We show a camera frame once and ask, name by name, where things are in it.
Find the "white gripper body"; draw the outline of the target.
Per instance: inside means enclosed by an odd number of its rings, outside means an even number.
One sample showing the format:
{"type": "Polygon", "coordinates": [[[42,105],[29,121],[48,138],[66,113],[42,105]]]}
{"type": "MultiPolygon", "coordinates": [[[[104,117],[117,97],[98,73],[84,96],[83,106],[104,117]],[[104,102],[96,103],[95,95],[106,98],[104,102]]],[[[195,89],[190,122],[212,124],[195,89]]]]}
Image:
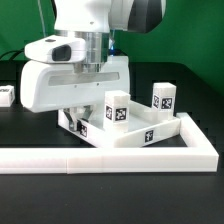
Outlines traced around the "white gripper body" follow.
{"type": "Polygon", "coordinates": [[[111,56],[99,72],[76,72],[73,64],[29,61],[21,75],[20,100],[32,112],[94,105],[106,91],[129,92],[127,56],[111,56]]]}

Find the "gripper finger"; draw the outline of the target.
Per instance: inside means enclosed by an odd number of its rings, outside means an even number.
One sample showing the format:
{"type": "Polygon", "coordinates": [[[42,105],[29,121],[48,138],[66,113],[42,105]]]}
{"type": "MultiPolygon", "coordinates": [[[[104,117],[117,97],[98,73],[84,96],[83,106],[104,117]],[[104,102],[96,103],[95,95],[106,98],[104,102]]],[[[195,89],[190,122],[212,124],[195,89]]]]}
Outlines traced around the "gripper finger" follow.
{"type": "Polygon", "coordinates": [[[81,131],[82,129],[82,122],[89,122],[91,117],[93,116],[94,112],[96,110],[95,105],[86,105],[80,108],[80,115],[78,118],[78,123],[77,123],[77,130],[81,131]]]}
{"type": "Polygon", "coordinates": [[[69,130],[76,131],[78,121],[75,116],[75,109],[74,108],[66,108],[63,110],[63,112],[69,121],[69,130]]]}

